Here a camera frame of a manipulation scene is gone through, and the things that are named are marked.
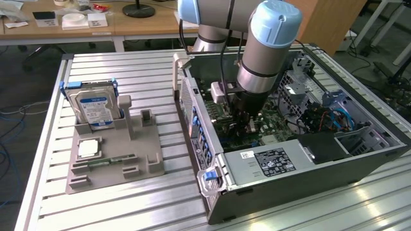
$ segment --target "green circuit board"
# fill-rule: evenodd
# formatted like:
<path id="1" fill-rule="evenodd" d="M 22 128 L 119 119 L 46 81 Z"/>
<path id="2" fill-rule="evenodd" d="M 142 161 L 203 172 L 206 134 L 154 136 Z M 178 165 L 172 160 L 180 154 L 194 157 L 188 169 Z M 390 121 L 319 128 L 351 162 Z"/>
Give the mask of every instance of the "green circuit board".
<path id="1" fill-rule="evenodd" d="M 227 137 L 227 127 L 232 118 L 220 104 L 206 101 L 206 108 L 226 152 L 258 147 L 270 143 L 287 141 L 298 131 L 291 131 L 286 125 L 284 117 L 274 108 L 272 102 L 267 101 L 263 110 L 255 120 L 258 131 L 244 134 L 242 137 Z"/>

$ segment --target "white box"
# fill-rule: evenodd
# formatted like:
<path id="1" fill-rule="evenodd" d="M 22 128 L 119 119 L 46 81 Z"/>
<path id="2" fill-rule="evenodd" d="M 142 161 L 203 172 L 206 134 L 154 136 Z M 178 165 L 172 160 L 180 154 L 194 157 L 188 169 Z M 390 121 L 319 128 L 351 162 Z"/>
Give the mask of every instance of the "white box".
<path id="1" fill-rule="evenodd" d="M 87 20 L 84 20 L 84 22 L 82 23 L 71 23 L 71 22 L 66 22 L 63 21 L 62 23 L 62 29 L 63 30 L 79 30 L 79 29 L 88 29 L 88 23 Z"/>
<path id="2" fill-rule="evenodd" d="M 51 11 L 46 12 L 32 12 L 38 27 L 47 27 L 47 26 L 58 26 L 59 21 L 56 17 L 56 13 Z"/>
<path id="3" fill-rule="evenodd" d="M 104 13 L 90 13 L 87 15 L 87 20 L 90 28 L 108 26 Z"/>
<path id="4" fill-rule="evenodd" d="M 341 47 L 338 48 L 337 51 L 347 51 L 349 47 L 350 47 L 350 45 L 351 45 L 351 43 L 353 43 L 353 41 L 355 40 L 357 37 L 358 37 L 357 33 L 354 33 L 353 31 L 349 30 L 346 37 L 345 37 L 345 40 L 343 40 Z"/>

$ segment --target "wooden desk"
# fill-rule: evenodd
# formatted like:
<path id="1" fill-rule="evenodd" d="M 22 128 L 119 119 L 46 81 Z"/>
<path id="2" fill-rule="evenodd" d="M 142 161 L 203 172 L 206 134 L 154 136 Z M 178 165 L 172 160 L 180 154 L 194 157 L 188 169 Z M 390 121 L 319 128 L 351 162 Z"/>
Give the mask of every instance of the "wooden desk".
<path id="1" fill-rule="evenodd" d="M 148 4 L 155 8 L 155 15 L 150 18 L 128 17 L 120 12 L 123 7 L 130 5 L 131 2 L 116 2 L 116 12 L 119 12 L 115 15 L 116 35 L 158 35 L 179 33 L 179 24 L 174 17 L 176 2 L 150 4 L 146 1 L 142 1 L 142 3 Z M 186 33 L 198 33 L 198 29 L 184 30 L 184 34 Z"/>
<path id="2" fill-rule="evenodd" d="M 7 18 L 0 19 L 0 46 L 2 45 L 30 45 L 30 44 L 55 44 L 74 42 L 112 41 L 116 51 L 124 52 L 123 41 L 132 39 L 168 39 L 179 37 L 179 26 L 174 17 L 176 2 L 152 2 L 156 9 L 155 16 L 146 19 L 136 19 L 123 14 L 123 6 L 132 3 L 110 2 L 111 15 L 107 15 L 107 27 L 98 27 L 80 30 L 62 29 L 62 16 L 59 25 L 54 27 L 38 27 L 32 12 L 54 11 L 62 9 L 51 0 L 24 2 L 23 12 L 30 17 L 30 25 L 18 28 L 3 28 L 8 23 Z M 198 30 L 184 30 L 187 38 L 196 37 Z"/>
<path id="3" fill-rule="evenodd" d="M 334 55 L 367 0 L 286 0 L 303 12 L 298 39 Z"/>

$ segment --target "black lamp base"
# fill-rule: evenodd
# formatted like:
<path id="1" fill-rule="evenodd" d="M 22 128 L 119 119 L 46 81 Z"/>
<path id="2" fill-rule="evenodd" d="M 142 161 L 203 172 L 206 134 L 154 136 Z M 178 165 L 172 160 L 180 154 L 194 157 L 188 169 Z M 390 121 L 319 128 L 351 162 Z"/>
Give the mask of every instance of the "black lamp base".
<path id="1" fill-rule="evenodd" d="M 138 9 L 136 4 L 131 4 L 123 7 L 123 13 L 134 18 L 148 18 L 155 14 L 155 8 L 140 4 L 140 9 Z"/>

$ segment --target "power supply label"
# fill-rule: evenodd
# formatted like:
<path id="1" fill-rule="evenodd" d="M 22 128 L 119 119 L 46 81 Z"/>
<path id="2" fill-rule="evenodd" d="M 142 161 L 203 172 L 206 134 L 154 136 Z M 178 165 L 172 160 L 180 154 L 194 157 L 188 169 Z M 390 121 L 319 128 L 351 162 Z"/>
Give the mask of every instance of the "power supply label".
<path id="1" fill-rule="evenodd" d="M 255 153 L 266 177 L 295 171 L 295 166 L 283 148 Z"/>

